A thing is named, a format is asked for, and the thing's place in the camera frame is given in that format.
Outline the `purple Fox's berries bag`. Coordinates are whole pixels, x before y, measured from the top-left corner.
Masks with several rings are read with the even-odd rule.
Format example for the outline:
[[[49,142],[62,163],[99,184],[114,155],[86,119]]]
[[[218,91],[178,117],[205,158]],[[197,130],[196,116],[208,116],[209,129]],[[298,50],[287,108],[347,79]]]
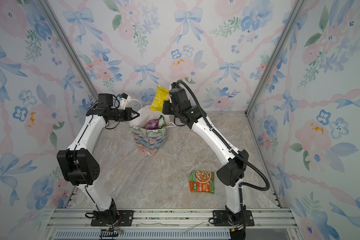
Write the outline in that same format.
[[[160,127],[160,121],[159,119],[149,120],[144,128],[146,130],[157,130]]]

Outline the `yellow snack packet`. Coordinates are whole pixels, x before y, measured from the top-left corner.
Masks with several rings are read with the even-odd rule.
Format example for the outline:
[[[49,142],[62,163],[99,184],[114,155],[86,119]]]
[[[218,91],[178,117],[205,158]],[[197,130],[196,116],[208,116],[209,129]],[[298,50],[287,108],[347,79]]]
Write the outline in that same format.
[[[169,99],[170,99],[169,90],[157,85],[156,94],[149,109],[151,111],[162,112],[164,101],[168,101]]]

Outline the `green snack packet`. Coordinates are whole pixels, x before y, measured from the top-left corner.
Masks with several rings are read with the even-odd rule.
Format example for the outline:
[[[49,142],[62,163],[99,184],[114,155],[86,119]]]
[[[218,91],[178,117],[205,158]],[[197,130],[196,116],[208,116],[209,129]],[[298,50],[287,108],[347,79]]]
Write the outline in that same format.
[[[160,115],[158,119],[158,129],[162,129],[166,126],[164,115]]]

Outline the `floral paper gift bag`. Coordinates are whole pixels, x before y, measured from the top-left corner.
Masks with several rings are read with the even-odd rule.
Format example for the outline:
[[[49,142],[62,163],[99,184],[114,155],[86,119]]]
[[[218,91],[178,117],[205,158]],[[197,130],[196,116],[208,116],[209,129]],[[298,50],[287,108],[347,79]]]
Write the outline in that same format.
[[[171,123],[169,115],[164,115],[159,111],[151,111],[150,105],[143,107],[138,111],[140,116],[130,121],[130,130],[140,151],[146,155],[153,156],[158,149],[165,143],[169,135],[169,130],[175,125]],[[149,120],[159,119],[164,115],[166,126],[157,130],[146,130],[144,126]]]

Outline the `orange green cereal packet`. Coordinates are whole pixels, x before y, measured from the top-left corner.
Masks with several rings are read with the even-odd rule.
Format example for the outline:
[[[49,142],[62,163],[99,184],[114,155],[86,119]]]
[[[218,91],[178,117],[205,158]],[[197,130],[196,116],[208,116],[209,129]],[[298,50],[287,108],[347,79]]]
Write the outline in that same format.
[[[189,186],[192,193],[215,193],[215,174],[208,171],[192,171],[189,176]]]

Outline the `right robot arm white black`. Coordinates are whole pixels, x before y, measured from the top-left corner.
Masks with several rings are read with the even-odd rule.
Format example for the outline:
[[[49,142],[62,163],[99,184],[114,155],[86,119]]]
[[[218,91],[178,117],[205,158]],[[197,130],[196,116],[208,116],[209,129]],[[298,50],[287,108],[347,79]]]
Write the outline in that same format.
[[[170,99],[164,101],[163,114],[179,119],[182,126],[197,133],[213,150],[222,167],[217,170],[217,177],[225,185],[227,203],[225,221],[232,226],[249,226],[247,220],[250,212],[246,209],[243,199],[243,187],[258,191],[268,191],[270,182],[266,175],[249,162],[249,154],[238,150],[212,124],[206,112],[202,109],[195,94],[182,81],[172,83],[169,91]],[[251,168],[264,181],[260,187],[244,182],[245,170]]]

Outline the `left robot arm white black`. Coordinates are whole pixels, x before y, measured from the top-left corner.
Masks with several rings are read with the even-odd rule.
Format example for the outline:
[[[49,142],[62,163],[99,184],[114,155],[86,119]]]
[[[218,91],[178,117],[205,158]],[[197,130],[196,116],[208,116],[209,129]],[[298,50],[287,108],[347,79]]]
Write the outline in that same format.
[[[86,213],[93,226],[114,227],[120,220],[115,201],[98,181],[101,168],[93,156],[95,146],[110,121],[129,122],[139,116],[132,108],[89,108],[78,136],[66,150],[57,153],[65,181],[77,186],[94,205],[93,211]]]

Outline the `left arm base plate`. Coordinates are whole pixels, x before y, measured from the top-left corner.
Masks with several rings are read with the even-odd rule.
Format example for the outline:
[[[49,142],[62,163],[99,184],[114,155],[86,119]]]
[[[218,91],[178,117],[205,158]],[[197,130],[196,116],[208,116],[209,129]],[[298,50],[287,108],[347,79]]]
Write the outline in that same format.
[[[94,211],[92,227],[130,227],[134,218],[133,210],[118,210],[115,214]]]

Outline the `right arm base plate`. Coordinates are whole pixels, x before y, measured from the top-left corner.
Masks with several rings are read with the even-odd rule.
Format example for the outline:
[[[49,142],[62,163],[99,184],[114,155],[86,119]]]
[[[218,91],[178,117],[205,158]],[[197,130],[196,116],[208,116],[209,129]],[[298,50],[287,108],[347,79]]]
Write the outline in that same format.
[[[214,210],[209,223],[216,227],[253,227],[255,225],[252,212],[244,210],[233,214],[229,210]]]

